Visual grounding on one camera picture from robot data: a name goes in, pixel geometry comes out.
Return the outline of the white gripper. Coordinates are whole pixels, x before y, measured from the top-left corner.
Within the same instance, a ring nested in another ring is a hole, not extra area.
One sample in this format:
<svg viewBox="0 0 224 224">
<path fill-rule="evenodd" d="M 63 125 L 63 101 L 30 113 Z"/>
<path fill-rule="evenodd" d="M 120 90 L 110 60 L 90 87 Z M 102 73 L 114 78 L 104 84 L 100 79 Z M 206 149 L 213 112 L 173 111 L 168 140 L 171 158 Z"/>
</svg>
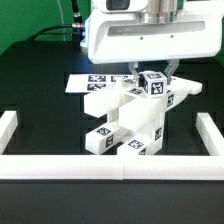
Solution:
<svg viewBox="0 0 224 224">
<path fill-rule="evenodd" d="M 179 66 L 178 59 L 214 56 L 221 48 L 222 18 L 218 8 L 190 9 L 168 24 L 142 24 L 135 13 L 90 17 L 88 57 L 95 64 L 129 63 L 139 82 L 138 62 L 169 60 L 164 71 L 167 84 Z"/>
</svg>

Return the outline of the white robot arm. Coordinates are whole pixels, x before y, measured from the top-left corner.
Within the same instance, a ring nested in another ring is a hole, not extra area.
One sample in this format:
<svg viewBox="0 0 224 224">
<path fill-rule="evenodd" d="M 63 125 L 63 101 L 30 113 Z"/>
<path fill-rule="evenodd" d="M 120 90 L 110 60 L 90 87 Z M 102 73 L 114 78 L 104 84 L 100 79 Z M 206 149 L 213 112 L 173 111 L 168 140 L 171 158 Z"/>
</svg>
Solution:
<svg viewBox="0 0 224 224">
<path fill-rule="evenodd" d="M 166 60 L 173 75 L 181 59 L 221 49 L 224 0 L 92 0 L 88 57 L 95 64 Z"/>
</svg>

